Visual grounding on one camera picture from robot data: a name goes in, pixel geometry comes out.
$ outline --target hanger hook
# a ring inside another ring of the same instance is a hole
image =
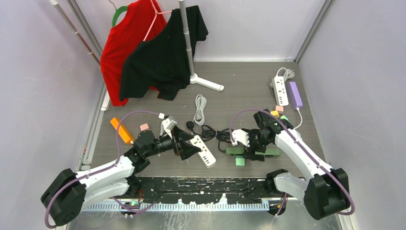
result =
[[[117,7],[115,6],[114,2],[112,2],[112,0],[109,0],[109,2],[110,2],[111,4],[113,4],[115,10],[117,10]]]

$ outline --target black cable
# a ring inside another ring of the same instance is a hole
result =
[[[193,131],[193,127],[194,124],[192,122],[188,122],[187,123],[187,128],[194,134],[194,135],[198,135],[200,136],[200,138],[202,139],[203,142],[208,142],[214,138],[216,138],[218,140],[218,150],[220,150],[221,152],[225,153],[226,150],[222,150],[220,148],[220,143],[221,142],[225,142],[225,143],[231,143],[230,140],[230,132],[228,130],[228,128],[225,128],[221,131],[216,131],[215,129],[213,129],[212,127],[208,126],[208,125],[202,125],[202,133],[196,133]]]

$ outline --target red shirt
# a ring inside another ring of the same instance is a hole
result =
[[[152,0],[158,12],[158,3]],[[150,0],[138,0],[128,5],[124,19],[110,30],[109,37],[100,58],[100,67],[113,106],[125,105],[126,98],[120,101],[121,74],[127,57],[135,50],[154,20],[155,11]],[[166,26],[165,18],[158,14],[148,34],[147,41],[158,35]]]

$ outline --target white power strip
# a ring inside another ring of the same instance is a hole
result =
[[[206,144],[202,141],[200,136],[196,135],[193,139],[190,140],[191,144],[199,147],[202,151],[199,152],[199,156],[202,159],[203,163],[209,168],[215,164],[215,157],[207,148]]]
[[[288,94],[286,93],[285,81],[282,76],[272,79],[273,91],[275,93],[276,104],[280,106],[289,105]]]

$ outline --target pink hanger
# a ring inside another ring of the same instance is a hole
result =
[[[156,9],[156,7],[155,7],[155,5],[154,5],[154,2],[153,2],[152,0],[150,0],[150,1],[151,1],[151,4],[152,4],[152,7],[154,7],[154,10],[155,10],[155,17],[154,17],[154,20],[152,20],[151,26],[149,27],[148,32],[147,32],[147,34],[145,35],[143,41],[145,41],[145,40],[147,39],[148,34],[149,34],[149,32],[151,31],[151,28],[152,28],[152,26],[154,25],[155,19],[157,18],[158,14],[164,14],[164,13],[170,13],[170,12],[172,12],[172,11],[158,12],[158,10]]]

